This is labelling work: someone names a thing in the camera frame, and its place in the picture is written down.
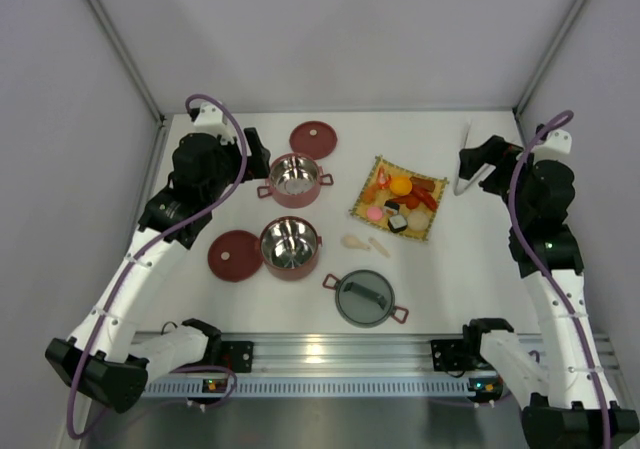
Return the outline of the metal tongs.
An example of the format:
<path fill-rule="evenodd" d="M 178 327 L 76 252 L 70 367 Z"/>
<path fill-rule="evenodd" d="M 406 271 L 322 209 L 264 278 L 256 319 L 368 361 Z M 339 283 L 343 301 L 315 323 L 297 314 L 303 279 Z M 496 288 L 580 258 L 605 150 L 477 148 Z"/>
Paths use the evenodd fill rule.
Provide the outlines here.
<path fill-rule="evenodd" d="M 473 120 L 468 119 L 464 126 L 456 177 L 454 179 L 453 195 L 456 197 L 462 196 L 473 187 L 488 169 L 486 164 L 479 164 L 474 159 L 476 156 L 474 149 L 467 146 L 472 127 Z"/>

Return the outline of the red sausage toy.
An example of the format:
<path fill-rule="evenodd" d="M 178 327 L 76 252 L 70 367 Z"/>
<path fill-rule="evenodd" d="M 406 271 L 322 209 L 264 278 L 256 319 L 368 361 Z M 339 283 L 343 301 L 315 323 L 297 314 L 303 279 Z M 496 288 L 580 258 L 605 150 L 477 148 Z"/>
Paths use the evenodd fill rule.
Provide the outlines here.
<path fill-rule="evenodd" d="M 408 209 L 414 210 L 423 204 L 427 209 L 435 212 L 438 209 L 438 203 L 430 192 L 421 187 L 412 187 L 409 195 L 399 197 L 397 202 L 405 205 Z"/>

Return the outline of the fried cutlet toy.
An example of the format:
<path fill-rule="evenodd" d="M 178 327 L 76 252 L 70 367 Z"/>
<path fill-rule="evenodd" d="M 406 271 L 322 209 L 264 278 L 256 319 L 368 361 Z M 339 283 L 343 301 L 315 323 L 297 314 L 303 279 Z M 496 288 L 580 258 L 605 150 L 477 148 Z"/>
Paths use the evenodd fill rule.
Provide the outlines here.
<path fill-rule="evenodd" d="M 372 184 L 364 190 L 362 194 L 362 202 L 364 204 L 374 204 L 385 192 L 384 188 L 379 187 L 377 184 Z"/>

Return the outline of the toy shrimp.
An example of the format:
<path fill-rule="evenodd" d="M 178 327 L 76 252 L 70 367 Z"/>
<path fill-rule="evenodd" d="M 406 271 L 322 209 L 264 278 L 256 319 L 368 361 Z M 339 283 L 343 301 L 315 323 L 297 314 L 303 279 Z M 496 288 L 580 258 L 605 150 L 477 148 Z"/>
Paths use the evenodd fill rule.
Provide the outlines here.
<path fill-rule="evenodd" d="M 390 173 L 384 167 L 379 167 L 376 176 L 377 189 L 379 191 L 388 189 L 391 184 L 391 180 L 392 176 L 390 175 Z"/>

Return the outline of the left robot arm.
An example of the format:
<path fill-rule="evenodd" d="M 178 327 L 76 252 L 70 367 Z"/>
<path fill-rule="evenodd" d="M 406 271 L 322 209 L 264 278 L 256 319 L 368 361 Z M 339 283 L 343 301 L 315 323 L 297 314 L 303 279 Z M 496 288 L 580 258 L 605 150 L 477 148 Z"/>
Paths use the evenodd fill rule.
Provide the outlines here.
<path fill-rule="evenodd" d="M 267 177 L 270 152 L 254 128 L 242 142 L 196 132 L 172 155 L 166 186 L 150 199 L 125 257 L 98 302 L 45 358 L 63 382 L 117 413 L 133 407 L 146 386 L 183 366 L 212 366 L 220 331 L 191 318 L 170 332 L 133 339 L 157 291 L 211 221 L 211 205 L 235 181 Z"/>

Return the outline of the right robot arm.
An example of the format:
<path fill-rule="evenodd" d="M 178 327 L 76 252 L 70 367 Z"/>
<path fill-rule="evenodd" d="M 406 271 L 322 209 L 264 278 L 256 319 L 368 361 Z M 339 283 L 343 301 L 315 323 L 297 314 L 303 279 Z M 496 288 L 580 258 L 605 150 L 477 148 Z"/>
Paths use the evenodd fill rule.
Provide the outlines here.
<path fill-rule="evenodd" d="M 491 165 L 481 188 L 515 204 L 509 251 L 533 302 L 543 360 L 533 359 L 504 319 L 474 319 L 463 334 L 470 358 L 493 368 L 516 399 L 529 447 L 619 448 L 638 434 L 639 417 L 620 406 L 597 354 L 584 263 L 565 222 L 575 197 L 574 174 L 562 161 L 571 146 L 566 131 L 552 131 L 527 157 L 515 187 L 521 147 L 492 136 L 460 151 L 460 178 Z"/>

